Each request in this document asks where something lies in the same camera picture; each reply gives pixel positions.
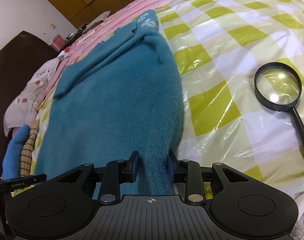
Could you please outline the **teal knitted sweater white flowers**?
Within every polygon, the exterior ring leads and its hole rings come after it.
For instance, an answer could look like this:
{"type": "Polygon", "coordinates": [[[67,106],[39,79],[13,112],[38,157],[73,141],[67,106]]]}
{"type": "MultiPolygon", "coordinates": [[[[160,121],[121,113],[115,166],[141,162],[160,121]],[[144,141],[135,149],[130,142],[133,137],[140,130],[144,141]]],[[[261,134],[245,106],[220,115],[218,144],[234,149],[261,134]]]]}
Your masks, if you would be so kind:
{"type": "Polygon", "coordinates": [[[183,133],[181,76],[156,12],[147,10],[66,67],[57,84],[35,174],[103,167],[140,154],[123,194],[173,193],[166,162],[183,133]]]}

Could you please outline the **brown checkered cloth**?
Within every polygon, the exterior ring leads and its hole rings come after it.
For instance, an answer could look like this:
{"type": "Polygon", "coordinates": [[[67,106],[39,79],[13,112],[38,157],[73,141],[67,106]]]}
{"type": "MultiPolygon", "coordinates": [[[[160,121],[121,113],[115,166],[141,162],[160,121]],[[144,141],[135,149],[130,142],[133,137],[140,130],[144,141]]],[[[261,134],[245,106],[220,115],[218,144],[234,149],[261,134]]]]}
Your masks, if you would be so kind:
{"type": "Polygon", "coordinates": [[[36,119],[30,123],[30,130],[27,141],[25,142],[20,155],[20,177],[30,176],[32,168],[32,153],[35,148],[35,140],[39,130],[40,120],[36,119]]]}

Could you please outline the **white pillow pink pattern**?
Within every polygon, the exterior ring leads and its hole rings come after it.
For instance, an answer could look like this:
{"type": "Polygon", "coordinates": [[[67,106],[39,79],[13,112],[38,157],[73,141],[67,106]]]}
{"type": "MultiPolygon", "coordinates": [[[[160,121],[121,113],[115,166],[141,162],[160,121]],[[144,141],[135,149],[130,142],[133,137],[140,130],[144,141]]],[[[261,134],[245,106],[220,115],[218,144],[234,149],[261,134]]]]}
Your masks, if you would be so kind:
{"type": "Polygon", "coordinates": [[[12,128],[29,125],[36,116],[36,106],[41,94],[49,85],[63,56],[45,62],[27,82],[26,87],[13,100],[4,115],[4,134],[7,137],[12,128]]]}

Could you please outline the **black magnifying glass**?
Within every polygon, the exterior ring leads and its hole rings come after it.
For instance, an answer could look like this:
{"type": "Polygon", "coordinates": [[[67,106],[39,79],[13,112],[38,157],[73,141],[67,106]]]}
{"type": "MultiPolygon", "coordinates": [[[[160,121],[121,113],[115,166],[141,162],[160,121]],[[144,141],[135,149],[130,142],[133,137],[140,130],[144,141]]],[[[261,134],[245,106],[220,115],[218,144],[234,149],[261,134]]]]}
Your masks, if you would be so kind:
{"type": "Polygon", "coordinates": [[[304,149],[304,123],[296,109],[302,94],[299,74],[285,63],[266,63],[255,72],[254,92],[264,107],[291,115],[304,149]]]}

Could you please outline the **pink box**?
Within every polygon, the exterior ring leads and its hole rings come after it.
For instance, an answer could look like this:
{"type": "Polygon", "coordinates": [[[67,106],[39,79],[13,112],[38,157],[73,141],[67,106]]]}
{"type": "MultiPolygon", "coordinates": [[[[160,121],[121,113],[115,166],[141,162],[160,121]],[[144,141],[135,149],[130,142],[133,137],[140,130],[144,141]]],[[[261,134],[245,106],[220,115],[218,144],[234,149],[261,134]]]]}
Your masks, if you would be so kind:
{"type": "Polygon", "coordinates": [[[66,44],[65,40],[62,38],[60,34],[57,34],[50,42],[50,47],[55,51],[59,52],[64,45],[66,44]]]}

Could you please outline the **green white checkered plastic sheet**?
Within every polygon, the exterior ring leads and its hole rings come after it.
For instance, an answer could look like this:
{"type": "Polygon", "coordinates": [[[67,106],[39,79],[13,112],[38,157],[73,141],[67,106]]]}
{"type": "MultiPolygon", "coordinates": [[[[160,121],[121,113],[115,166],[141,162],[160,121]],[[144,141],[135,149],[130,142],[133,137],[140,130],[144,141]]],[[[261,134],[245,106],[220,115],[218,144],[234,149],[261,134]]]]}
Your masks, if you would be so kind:
{"type": "Polygon", "coordinates": [[[254,94],[260,65],[291,66],[302,81],[304,122],[304,0],[171,0],[155,10],[183,81],[179,157],[222,161],[291,195],[304,191],[290,117],[254,94]]]}

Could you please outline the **white cloth on nightstand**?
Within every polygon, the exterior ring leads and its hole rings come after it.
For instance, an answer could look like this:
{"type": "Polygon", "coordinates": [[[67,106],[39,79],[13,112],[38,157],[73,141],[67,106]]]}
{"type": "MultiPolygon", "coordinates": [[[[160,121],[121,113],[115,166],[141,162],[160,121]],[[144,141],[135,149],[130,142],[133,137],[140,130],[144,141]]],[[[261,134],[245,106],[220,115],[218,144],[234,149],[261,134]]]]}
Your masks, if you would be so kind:
{"type": "Polygon", "coordinates": [[[100,14],[99,16],[97,16],[92,22],[88,23],[86,25],[86,29],[91,29],[92,27],[95,27],[99,24],[101,24],[102,22],[104,22],[110,15],[111,11],[105,11],[102,14],[100,14]]]}

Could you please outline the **dark wooden headboard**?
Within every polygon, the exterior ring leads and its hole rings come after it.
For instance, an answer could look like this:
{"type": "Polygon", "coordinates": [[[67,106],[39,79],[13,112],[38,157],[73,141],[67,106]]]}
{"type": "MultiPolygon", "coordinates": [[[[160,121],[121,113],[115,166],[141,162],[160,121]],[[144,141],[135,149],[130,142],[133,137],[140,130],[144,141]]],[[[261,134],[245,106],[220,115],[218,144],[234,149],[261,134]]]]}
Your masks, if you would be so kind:
{"type": "Polygon", "coordinates": [[[27,31],[21,31],[0,50],[0,175],[8,144],[3,128],[5,111],[34,72],[57,55],[50,45],[27,31]]]}

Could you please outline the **pink striped bed cover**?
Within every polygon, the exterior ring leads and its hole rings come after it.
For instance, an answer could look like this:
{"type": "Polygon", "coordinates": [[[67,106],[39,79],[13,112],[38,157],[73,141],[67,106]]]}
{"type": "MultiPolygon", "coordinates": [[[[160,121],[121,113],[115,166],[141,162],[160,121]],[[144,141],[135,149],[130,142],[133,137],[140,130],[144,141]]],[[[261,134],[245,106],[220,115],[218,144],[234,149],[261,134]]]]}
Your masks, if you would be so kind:
{"type": "Polygon", "coordinates": [[[135,0],[109,16],[103,23],[91,30],[89,34],[82,35],[71,46],[63,50],[59,55],[59,59],[62,61],[59,63],[46,89],[42,95],[40,95],[35,110],[39,111],[44,101],[47,100],[50,91],[56,85],[65,67],[82,60],[98,43],[107,40],[116,29],[133,21],[141,13],[149,9],[156,9],[167,5],[170,1],[171,0],[135,0]]]}

